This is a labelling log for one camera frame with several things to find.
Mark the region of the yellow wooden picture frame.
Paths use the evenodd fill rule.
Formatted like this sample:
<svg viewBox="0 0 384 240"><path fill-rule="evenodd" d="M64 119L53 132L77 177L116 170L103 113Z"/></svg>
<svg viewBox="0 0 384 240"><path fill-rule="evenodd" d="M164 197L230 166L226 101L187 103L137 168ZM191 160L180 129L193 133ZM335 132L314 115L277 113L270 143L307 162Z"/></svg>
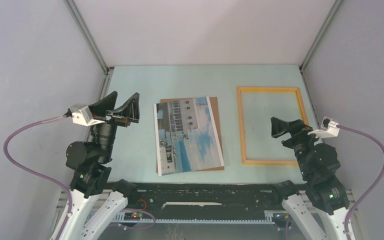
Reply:
<svg viewBox="0 0 384 240"><path fill-rule="evenodd" d="M279 87L279 86L237 86L237 107L238 107L238 122L239 136L241 149L241 162L244 165L272 165L272 166L297 166L296 160L274 160L274 159L248 159L246 134L243 115L242 93L293 93L298 104L300 117L305 124L309 124L307 113L305 110L303 98L299 87Z"/></svg>

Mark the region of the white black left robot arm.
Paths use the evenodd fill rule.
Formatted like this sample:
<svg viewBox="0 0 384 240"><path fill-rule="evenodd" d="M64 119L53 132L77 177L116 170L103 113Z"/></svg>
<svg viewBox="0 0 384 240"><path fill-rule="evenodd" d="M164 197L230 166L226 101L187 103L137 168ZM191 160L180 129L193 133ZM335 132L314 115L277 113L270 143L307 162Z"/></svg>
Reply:
<svg viewBox="0 0 384 240"><path fill-rule="evenodd" d="M140 120L140 94L134 93L119 107L117 97L113 91L93 104L75 104L67 111L74 124L90 127L91 140L72 142L66 149L66 166L74 171L66 191L71 201L65 205L68 215L59 219L52 240L96 240L121 210L133 208L138 202L138 187L121 179L88 218L112 170L106 164L112 161L118 127L127 128Z"/></svg>

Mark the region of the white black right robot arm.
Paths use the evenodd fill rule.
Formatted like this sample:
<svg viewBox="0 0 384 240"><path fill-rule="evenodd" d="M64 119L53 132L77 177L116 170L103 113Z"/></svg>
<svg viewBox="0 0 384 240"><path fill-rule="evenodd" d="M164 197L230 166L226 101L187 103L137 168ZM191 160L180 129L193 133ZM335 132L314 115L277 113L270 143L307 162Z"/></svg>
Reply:
<svg viewBox="0 0 384 240"><path fill-rule="evenodd" d="M320 129L313 129L303 120L285 121L272 117L271 136L290 134L281 144L294 151L305 182L305 195L315 208L323 225L319 225L304 203L296 185L286 180L274 185L271 204L285 209L307 240L354 240L355 234L347 214L350 202L344 185L336 176L341 166L336 149L320 139L337 137L338 123L324 117Z"/></svg>

